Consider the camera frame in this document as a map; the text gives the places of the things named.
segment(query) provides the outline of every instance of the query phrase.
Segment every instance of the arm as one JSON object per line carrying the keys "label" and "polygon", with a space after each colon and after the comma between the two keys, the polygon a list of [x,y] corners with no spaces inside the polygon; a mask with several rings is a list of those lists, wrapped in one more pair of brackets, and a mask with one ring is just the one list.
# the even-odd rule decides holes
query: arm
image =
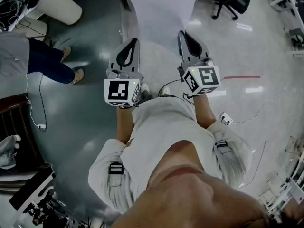
{"label": "arm", "polygon": [[132,109],[117,107],[117,140],[127,144],[134,128]]}
{"label": "arm", "polygon": [[202,128],[207,129],[216,122],[206,94],[194,97],[193,102],[195,106],[196,120]]}
{"label": "arm", "polygon": [[98,197],[121,214],[125,213],[133,204],[130,176],[126,170],[122,175],[111,175],[109,167],[113,162],[122,164],[120,156],[124,148],[125,144],[116,139],[105,142],[90,168],[88,177],[88,183]]}

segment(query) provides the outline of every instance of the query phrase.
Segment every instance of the strap buckle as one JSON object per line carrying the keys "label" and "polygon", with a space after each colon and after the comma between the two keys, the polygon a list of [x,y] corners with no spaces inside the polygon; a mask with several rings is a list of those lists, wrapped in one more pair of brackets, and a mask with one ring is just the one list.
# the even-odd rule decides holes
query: strap buckle
{"label": "strap buckle", "polygon": [[218,141],[218,142],[215,143],[215,145],[216,145],[217,148],[228,147],[228,144],[225,140]]}
{"label": "strap buckle", "polygon": [[109,174],[124,174],[124,166],[119,162],[113,162],[109,167]]}

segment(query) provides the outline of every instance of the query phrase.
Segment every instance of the black cable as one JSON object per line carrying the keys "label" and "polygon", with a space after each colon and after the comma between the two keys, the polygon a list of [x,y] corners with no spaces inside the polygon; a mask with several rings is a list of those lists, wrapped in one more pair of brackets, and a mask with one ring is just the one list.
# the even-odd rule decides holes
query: black cable
{"label": "black cable", "polygon": [[47,36],[47,35],[45,35],[45,34],[42,34],[42,33],[38,32],[38,31],[36,31],[35,29],[31,28],[30,25],[31,25],[32,23],[29,22],[29,21],[27,21],[27,20],[25,19],[25,16],[23,17],[23,19],[24,19],[24,21],[27,22],[29,25],[21,24],[20,21],[19,21],[19,16],[17,17],[17,22],[18,22],[20,25],[22,25],[22,26],[24,26],[24,27],[27,27],[27,28],[33,30],[34,32],[36,32],[36,33],[38,33],[38,34],[43,35],[43,36],[49,38],[49,39],[50,39],[50,44],[51,44],[50,47],[53,46],[53,40],[52,40],[51,37],[49,37],[49,36]]}
{"label": "black cable", "polygon": [[41,79],[40,79],[40,83],[39,83],[39,94],[40,94],[40,97],[41,97],[41,102],[42,102],[42,107],[43,107],[43,112],[44,112],[44,119],[45,119],[45,122],[46,122],[46,127],[44,130],[41,129],[41,127],[39,127],[39,130],[42,131],[42,132],[46,132],[47,131],[47,115],[46,115],[46,110],[44,108],[44,103],[43,103],[43,98],[42,98],[42,94],[41,94],[41,82],[42,82],[42,78],[43,78],[43,75],[41,76]]}
{"label": "black cable", "polygon": [[169,85],[169,84],[171,84],[171,83],[173,83],[173,82],[176,82],[176,81],[181,81],[181,79],[176,79],[176,80],[173,80],[173,81],[171,81],[171,82],[165,84],[165,85],[164,85],[163,87],[161,87],[161,89],[159,90],[159,92],[158,92],[158,94],[157,94],[157,97],[160,96],[160,92],[162,91],[162,89],[163,89],[165,86],[167,86],[167,85]]}
{"label": "black cable", "polygon": [[190,103],[191,105],[194,105],[194,103],[192,103],[191,101],[189,101],[188,99],[186,99],[185,96],[186,96],[188,99],[191,99],[191,98],[189,98],[189,95],[188,95],[188,94],[183,93],[183,94],[182,94],[182,98],[183,98],[185,101],[187,101],[188,103]]}

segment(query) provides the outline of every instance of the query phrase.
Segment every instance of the white cable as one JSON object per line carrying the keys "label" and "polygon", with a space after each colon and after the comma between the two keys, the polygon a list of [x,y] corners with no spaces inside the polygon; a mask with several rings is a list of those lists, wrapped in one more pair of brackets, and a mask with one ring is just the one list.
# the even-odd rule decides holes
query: white cable
{"label": "white cable", "polygon": [[31,103],[31,101],[30,101],[30,100],[28,99],[28,97],[27,97],[28,86],[29,86],[29,80],[28,80],[28,82],[27,82],[27,89],[25,90],[25,97],[27,98],[28,102],[30,103],[30,114],[29,114],[29,115],[30,115],[30,118],[33,120],[34,125],[35,125],[36,127],[39,127],[39,126],[35,123],[35,121],[34,121],[34,119],[33,119],[33,117],[32,117],[33,104]]}

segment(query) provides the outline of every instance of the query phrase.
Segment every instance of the cable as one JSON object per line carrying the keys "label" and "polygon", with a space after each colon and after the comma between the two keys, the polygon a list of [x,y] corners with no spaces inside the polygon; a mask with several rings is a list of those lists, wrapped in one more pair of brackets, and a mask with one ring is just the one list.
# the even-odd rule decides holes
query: cable
{"label": "cable", "polygon": [[248,183],[248,184],[246,184],[246,185],[244,185],[243,187],[248,186],[248,185],[250,185],[250,184],[253,182],[253,180],[254,180],[254,178],[255,178],[255,176],[256,176],[256,173],[257,173],[258,167],[260,166],[260,163],[261,163],[261,160],[262,160],[263,153],[264,153],[265,146],[266,146],[266,143],[267,143],[267,142],[268,142],[268,140],[267,140],[267,139],[265,139],[265,143],[264,143],[264,147],[263,147],[263,150],[262,150],[261,158],[260,158],[260,161],[258,162],[258,165],[257,165],[257,168],[256,168],[256,172],[255,172],[255,174],[254,174],[254,176],[253,176],[253,178],[252,178],[251,182],[250,182],[250,183]]}
{"label": "cable", "polygon": [[104,226],[105,226],[105,222],[103,221],[103,222],[101,223],[101,225],[99,226],[99,228],[104,227]]}
{"label": "cable", "polygon": [[48,128],[48,125],[47,125],[48,123],[47,123],[46,110],[44,108],[43,98],[42,98],[42,94],[41,94],[41,82],[42,82],[42,78],[43,78],[43,75],[41,76],[40,83],[39,83],[39,94],[40,94],[40,98],[41,98],[41,102],[42,102],[42,107],[43,107],[43,112],[44,112],[44,120],[45,120],[45,123],[46,123],[46,127],[45,127],[44,130],[41,130],[41,128],[39,128],[39,130],[42,131],[42,132],[46,132],[47,128]]}
{"label": "cable", "polygon": [[257,114],[256,114],[254,117],[251,117],[250,119],[247,119],[246,121],[243,121],[243,122],[232,123],[232,125],[234,125],[234,124],[244,124],[244,123],[246,123],[246,122],[249,122],[249,121],[253,120],[254,118],[256,118],[256,117],[259,115],[259,113],[263,110],[264,107],[266,107],[267,105],[269,105],[269,104],[272,103],[272,102],[274,103],[274,102],[275,102],[275,98],[276,98],[277,96],[281,95],[282,93],[284,93],[287,89],[288,89],[288,88],[286,88],[285,90],[283,90],[281,93],[278,93],[277,95],[275,95],[275,97],[274,97],[273,100],[271,100],[271,101],[269,101],[268,103],[264,104],[264,105],[260,108],[260,110],[257,112]]}
{"label": "cable", "polygon": [[22,25],[22,26],[24,26],[24,27],[27,27],[27,28],[33,30],[34,32],[36,32],[36,33],[38,33],[38,34],[43,35],[43,36],[49,38],[49,40],[50,40],[50,47],[53,46],[53,40],[52,40],[51,37],[49,37],[49,36],[47,36],[47,35],[45,35],[45,34],[42,34],[42,33],[38,32],[38,31],[36,31],[35,29],[31,28],[30,25],[31,25],[32,23],[29,22],[29,21],[27,21],[27,20],[25,19],[25,16],[23,17],[23,19],[24,19],[25,22],[28,23],[28,25],[21,24],[21,22],[20,22],[20,20],[19,20],[19,16],[17,17],[17,22],[18,22],[18,24],[20,24],[20,25]]}
{"label": "cable", "polygon": [[27,88],[25,90],[25,97],[26,97],[26,99],[28,100],[28,102],[31,105],[31,107],[30,107],[30,114],[29,115],[30,115],[30,118],[32,119],[34,125],[36,127],[38,127],[40,131],[46,132],[46,130],[47,130],[47,116],[46,116],[46,112],[45,112],[45,109],[44,109],[43,98],[42,98],[41,90],[40,90],[42,78],[43,78],[43,75],[41,76],[40,83],[39,83],[39,93],[40,93],[40,97],[41,97],[41,102],[42,102],[42,107],[43,107],[43,112],[44,112],[44,118],[45,118],[45,121],[46,121],[46,128],[44,130],[42,130],[41,127],[35,123],[34,118],[32,117],[33,104],[31,103],[31,101],[27,97],[27,91],[28,91],[28,88],[29,88],[28,87],[29,86],[29,80],[27,81]]}
{"label": "cable", "polygon": [[185,96],[189,99],[189,95],[186,94],[186,93],[183,93],[183,94],[182,94],[182,98],[183,98],[185,101],[187,101],[188,103],[190,103],[191,105],[194,105],[194,103],[192,103],[191,101],[189,101],[188,99],[186,99]]}
{"label": "cable", "polygon": [[169,85],[169,84],[171,84],[171,83],[173,83],[173,82],[176,82],[176,81],[181,81],[181,79],[176,79],[176,80],[173,80],[173,81],[171,81],[171,82],[165,84],[165,85],[164,85],[163,87],[161,87],[161,89],[159,90],[159,92],[158,92],[158,94],[157,94],[157,97],[160,96],[160,92],[162,91],[162,89],[163,89],[165,86],[167,86],[167,85]]}
{"label": "cable", "polygon": [[28,86],[29,86],[29,80],[28,80],[28,82],[27,82],[27,88],[26,88],[26,90],[25,90],[25,97],[27,98],[28,102],[30,103],[30,118],[33,120],[34,125],[35,125],[36,127],[38,127],[38,125],[35,123],[35,121],[34,121],[34,119],[33,119],[33,117],[32,117],[33,104],[31,103],[31,101],[30,101],[30,100],[28,99],[28,97],[27,97]]}

